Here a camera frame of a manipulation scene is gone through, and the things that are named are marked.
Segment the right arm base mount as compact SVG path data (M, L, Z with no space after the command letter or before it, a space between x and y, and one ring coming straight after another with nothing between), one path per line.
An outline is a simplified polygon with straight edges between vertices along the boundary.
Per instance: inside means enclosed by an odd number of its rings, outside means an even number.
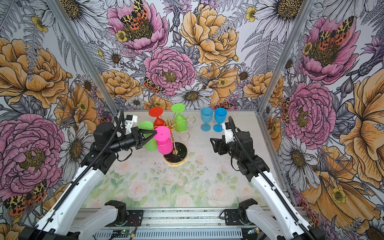
M224 209L219 218L225 221L226 226L261 226L263 218L255 209Z

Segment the blue wine glass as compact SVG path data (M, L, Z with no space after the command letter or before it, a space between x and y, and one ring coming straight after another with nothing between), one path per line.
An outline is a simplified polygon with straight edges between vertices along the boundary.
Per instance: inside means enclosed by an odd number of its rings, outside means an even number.
M223 131L222 123L225 122L226 117L227 117L227 110L224 108L217 108L215 109L215 122L216 124L214 125L214 131L217 133L220 133Z
M204 132L208 132L211 129L210 122L213 118L214 111L211 108L203 108L201 109L201 119L203 124L201 125L201 130Z

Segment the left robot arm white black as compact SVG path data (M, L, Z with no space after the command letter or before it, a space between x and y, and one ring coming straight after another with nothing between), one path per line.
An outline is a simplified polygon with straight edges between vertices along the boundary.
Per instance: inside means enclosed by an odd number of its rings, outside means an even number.
M128 219L126 204L109 201L105 206L74 224L81 206L109 171L120 151L141 149L155 135L155 130L133 127L130 133L118 123L103 123L94 131L95 142L81 162L81 167L64 193L47 214L34 227L26 227L20 240L88 240L99 230L112 223L124 223Z

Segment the pink wine glass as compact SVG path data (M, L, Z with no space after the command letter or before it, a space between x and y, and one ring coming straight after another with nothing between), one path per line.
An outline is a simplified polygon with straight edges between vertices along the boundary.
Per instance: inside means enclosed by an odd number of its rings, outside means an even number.
M156 128L156 132L154 138L157 141L158 151L162 155L170 154L174 149L170 129L165 126L159 126Z

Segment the blue wine glass front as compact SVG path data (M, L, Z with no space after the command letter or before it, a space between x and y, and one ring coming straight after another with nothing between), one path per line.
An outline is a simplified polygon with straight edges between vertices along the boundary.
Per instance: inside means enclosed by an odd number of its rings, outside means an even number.
M204 132L208 132L211 129L210 122L213 118L214 111L211 108L203 108L201 109L201 119L203 124L201 125L201 130Z

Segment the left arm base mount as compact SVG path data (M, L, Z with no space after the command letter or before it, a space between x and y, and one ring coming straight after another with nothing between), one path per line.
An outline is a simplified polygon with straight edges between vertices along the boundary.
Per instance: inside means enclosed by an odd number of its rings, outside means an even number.
M144 218L143 215L143 210L126 210L125 214L106 227L140 227Z

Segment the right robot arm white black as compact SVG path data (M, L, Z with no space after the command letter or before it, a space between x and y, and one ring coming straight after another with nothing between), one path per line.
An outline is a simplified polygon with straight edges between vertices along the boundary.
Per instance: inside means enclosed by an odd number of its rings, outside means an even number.
M237 132L229 137L211 138L213 150L236 160L239 171L262 195L270 211L267 214L254 199L239 203L240 220L254 224L271 240L323 240L325 234L312 227L294 208L276 183L273 174L262 158L255 154L249 132Z

